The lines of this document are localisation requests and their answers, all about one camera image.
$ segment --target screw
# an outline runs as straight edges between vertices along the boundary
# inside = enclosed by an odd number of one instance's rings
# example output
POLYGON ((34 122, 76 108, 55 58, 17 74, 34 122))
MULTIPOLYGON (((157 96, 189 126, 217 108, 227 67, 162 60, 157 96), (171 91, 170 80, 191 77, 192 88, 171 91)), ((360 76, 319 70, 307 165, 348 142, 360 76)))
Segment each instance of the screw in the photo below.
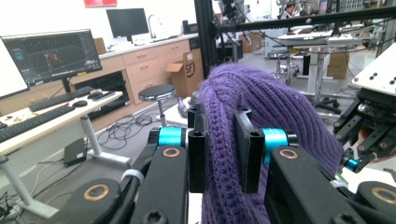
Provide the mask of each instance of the screw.
POLYGON ((355 224, 355 223, 359 223, 359 222, 352 215, 341 213, 341 214, 335 215, 332 218, 332 223, 334 223, 334 224, 355 224))
POLYGON ((166 224, 166 216, 164 213, 153 210, 143 216, 143 224, 166 224))

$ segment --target keyboard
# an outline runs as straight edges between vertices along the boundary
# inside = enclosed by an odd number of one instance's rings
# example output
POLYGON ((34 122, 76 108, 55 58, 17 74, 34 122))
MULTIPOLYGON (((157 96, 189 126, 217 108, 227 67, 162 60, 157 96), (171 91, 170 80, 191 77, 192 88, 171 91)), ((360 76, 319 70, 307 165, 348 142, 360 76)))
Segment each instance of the keyboard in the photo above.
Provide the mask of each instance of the keyboard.
POLYGON ((0 143, 7 141, 8 139, 13 138, 21 133, 25 133, 44 123, 47 123, 50 120, 59 118, 60 116, 73 111, 74 109, 75 108, 72 106, 61 105, 20 123, 9 125, 8 127, 0 130, 0 143))
POLYGON ((42 109, 48 108, 48 107, 53 106, 53 105, 58 105, 58 104, 61 104, 61 103, 64 103, 64 102, 69 102, 69 101, 74 100, 74 99, 76 99, 78 97, 88 95, 88 94, 91 93, 92 90, 93 90, 92 87, 89 87, 89 86, 83 87, 81 89, 77 89, 77 90, 72 91, 72 92, 67 92, 67 93, 65 93, 63 95, 51 97, 48 100, 45 100, 43 102, 39 102, 39 103, 36 103, 36 104, 33 104, 33 105, 29 105, 29 109, 32 112, 36 112, 38 110, 42 110, 42 109))

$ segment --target black stool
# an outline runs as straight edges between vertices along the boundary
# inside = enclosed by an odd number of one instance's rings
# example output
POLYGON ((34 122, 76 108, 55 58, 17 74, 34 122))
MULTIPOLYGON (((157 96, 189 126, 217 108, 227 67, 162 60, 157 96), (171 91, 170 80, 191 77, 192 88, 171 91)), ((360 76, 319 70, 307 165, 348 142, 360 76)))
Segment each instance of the black stool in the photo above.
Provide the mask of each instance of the black stool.
POLYGON ((163 113, 163 105, 161 100, 175 96, 176 89, 172 85, 158 85, 149 87, 139 92, 139 100, 141 101, 157 101, 160 108, 161 124, 163 127, 168 126, 166 123, 165 114, 163 113))

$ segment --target computer monitor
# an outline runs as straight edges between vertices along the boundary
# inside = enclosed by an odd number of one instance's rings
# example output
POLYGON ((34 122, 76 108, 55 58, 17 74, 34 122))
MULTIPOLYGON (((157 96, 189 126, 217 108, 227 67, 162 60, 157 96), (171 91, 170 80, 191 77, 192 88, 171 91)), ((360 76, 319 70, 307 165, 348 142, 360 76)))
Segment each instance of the computer monitor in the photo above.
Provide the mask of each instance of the computer monitor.
POLYGON ((108 9, 106 11, 113 37, 127 37, 132 41, 132 35, 142 35, 149 32, 145 9, 124 8, 108 9))
POLYGON ((91 30, 3 36, 9 55, 28 86, 102 69, 91 30))
POLYGON ((2 38, 0 38, 0 62, 0 99, 29 91, 29 87, 23 80, 18 67, 8 54, 2 38))

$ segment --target metal frame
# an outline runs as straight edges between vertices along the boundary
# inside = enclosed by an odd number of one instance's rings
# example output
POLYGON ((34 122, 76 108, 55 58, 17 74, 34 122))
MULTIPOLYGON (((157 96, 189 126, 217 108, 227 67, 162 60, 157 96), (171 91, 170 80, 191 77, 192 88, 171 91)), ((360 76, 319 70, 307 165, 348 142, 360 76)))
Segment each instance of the metal frame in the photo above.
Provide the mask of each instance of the metal frame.
POLYGON ((209 75, 210 68, 219 64, 216 54, 215 42, 216 36, 218 34, 248 30, 292 27, 312 23, 317 24, 344 21, 360 21, 378 18, 393 18, 396 15, 396 7, 382 7, 352 12, 339 12, 327 15, 316 15, 313 17, 300 17, 288 20, 259 21, 236 24, 232 26, 221 26, 213 23, 214 15, 212 0, 194 0, 194 2, 205 78, 207 78, 207 76, 209 75))

